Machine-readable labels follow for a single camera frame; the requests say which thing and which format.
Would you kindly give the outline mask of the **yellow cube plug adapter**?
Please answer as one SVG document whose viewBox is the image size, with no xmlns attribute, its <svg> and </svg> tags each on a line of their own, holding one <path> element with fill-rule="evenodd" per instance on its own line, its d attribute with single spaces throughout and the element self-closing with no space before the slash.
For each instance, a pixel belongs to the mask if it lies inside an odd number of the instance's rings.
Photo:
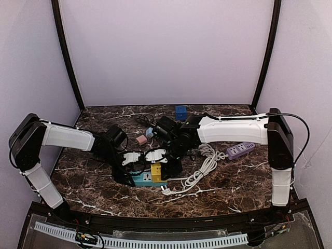
<svg viewBox="0 0 332 249">
<path fill-rule="evenodd" d="M 154 163 L 150 166 L 153 183 L 161 183 L 161 164 L 160 162 Z"/>
</svg>

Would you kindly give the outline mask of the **teal power strip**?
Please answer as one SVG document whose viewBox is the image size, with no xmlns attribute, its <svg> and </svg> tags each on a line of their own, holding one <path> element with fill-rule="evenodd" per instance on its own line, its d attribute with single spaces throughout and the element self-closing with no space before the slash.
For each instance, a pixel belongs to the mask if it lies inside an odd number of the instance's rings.
<svg viewBox="0 0 332 249">
<path fill-rule="evenodd" d="M 136 187 L 166 186 L 167 182 L 154 183 L 150 172 L 130 172 Z"/>
</svg>

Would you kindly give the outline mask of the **light blue USB charger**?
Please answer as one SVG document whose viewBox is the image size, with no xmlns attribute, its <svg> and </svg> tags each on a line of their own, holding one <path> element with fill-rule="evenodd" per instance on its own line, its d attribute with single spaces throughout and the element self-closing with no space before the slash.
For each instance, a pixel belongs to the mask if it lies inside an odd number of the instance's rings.
<svg viewBox="0 0 332 249">
<path fill-rule="evenodd" d="M 153 133 L 153 128 L 152 127 L 149 127 L 146 132 L 145 132 L 145 136 L 148 138 L 148 139 L 151 139 L 153 136 L 154 136 L 154 133 Z"/>
</svg>

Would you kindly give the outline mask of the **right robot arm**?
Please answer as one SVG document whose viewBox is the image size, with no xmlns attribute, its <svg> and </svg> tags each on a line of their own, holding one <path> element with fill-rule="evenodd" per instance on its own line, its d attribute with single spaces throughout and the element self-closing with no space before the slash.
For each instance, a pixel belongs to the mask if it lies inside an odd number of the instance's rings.
<svg viewBox="0 0 332 249">
<path fill-rule="evenodd" d="M 303 119 L 272 108 L 266 114 L 215 117 L 204 113 L 192 115 L 175 130 L 175 140 L 161 164 L 161 178 L 168 179 L 182 171 L 182 158 L 194 147 L 211 142 L 251 142 L 268 146 L 268 162 L 272 168 L 272 206 L 289 203 L 294 168 L 294 136 L 285 117 Z"/>
</svg>

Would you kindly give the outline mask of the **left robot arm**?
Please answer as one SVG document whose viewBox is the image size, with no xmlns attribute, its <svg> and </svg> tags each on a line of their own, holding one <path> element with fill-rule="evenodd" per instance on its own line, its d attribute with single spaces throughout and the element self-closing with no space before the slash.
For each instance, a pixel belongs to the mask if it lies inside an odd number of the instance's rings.
<svg viewBox="0 0 332 249">
<path fill-rule="evenodd" d="M 114 180 L 123 185 L 135 185 L 131 174 L 122 164 L 118 147 L 128 140 L 117 125 L 106 131 L 95 132 L 78 127 L 58 124 L 29 113 L 21 121 L 8 140 L 9 161 L 32 185 L 40 198 L 53 210 L 66 205 L 66 201 L 51 180 L 52 171 L 43 166 L 50 152 L 56 155 L 56 165 L 62 150 L 66 148 L 93 153 L 112 168 Z"/>
</svg>

